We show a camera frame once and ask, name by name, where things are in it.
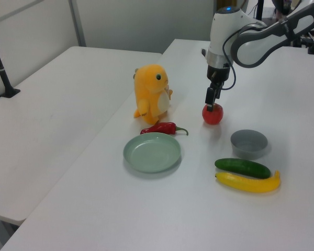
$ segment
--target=chili pepper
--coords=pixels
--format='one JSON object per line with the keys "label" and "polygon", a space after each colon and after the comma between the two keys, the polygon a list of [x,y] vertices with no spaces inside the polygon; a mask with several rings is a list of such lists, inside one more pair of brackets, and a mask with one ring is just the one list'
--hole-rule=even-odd
{"label": "chili pepper", "polygon": [[148,133],[148,132],[161,132],[165,134],[176,134],[176,131],[179,131],[179,130],[185,131],[186,135],[188,135],[188,131],[186,129],[177,127],[176,124],[173,122],[157,123],[150,128],[143,129],[141,131],[141,134]]}
{"label": "chili pepper", "polygon": [[259,179],[267,179],[271,176],[271,171],[266,166],[245,159],[221,158],[215,161],[215,166],[228,172],[243,174]]}

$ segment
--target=green pepper stem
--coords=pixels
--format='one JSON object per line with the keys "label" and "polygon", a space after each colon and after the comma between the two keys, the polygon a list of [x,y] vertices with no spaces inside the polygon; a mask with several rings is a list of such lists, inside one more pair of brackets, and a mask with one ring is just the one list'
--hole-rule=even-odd
{"label": "green pepper stem", "polygon": [[181,128],[181,127],[176,127],[176,131],[180,131],[180,130],[185,131],[186,135],[188,135],[188,131],[186,129]]}

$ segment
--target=red chili pepper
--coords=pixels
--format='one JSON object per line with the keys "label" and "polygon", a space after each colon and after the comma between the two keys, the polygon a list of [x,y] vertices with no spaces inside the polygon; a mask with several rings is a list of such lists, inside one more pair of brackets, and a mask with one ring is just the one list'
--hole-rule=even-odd
{"label": "red chili pepper", "polygon": [[161,132],[165,134],[176,134],[176,131],[183,130],[188,135],[188,131],[184,128],[177,127],[175,123],[172,122],[161,122],[153,125],[150,128],[143,129],[141,134],[148,132]]}

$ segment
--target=green plate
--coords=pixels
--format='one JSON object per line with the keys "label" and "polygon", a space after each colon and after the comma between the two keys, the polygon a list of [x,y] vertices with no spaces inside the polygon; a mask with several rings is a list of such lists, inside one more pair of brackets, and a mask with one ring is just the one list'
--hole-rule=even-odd
{"label": "green plate", "polygon": [[172,136],[151,132],[130,140],[124,148],[124,158],[140,172],[155,173],[172,167],[180,158],[181,148]]}

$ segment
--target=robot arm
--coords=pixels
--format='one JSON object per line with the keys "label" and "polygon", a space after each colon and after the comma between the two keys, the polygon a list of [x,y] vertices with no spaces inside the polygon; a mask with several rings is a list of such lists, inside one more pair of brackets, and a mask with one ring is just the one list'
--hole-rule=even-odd
{"label": "robot arm", "polygon": [[273,51],[313,28],[314,0],[301,0],[290,15],[270,27],[235,7],[217,11],[206,57],[207,77],[211,80],[206,94],[207,110],[212,111],[215,99],[220,97],[233,61],[242,67],[256,67]]}
{"label": "robot arm", "polygon": [[266,29],[241,31],[231,45],[231,57],[239,66],[257,67],[273,51],[288,45],[313,28],[314,0],[302,1],[285,19]]}

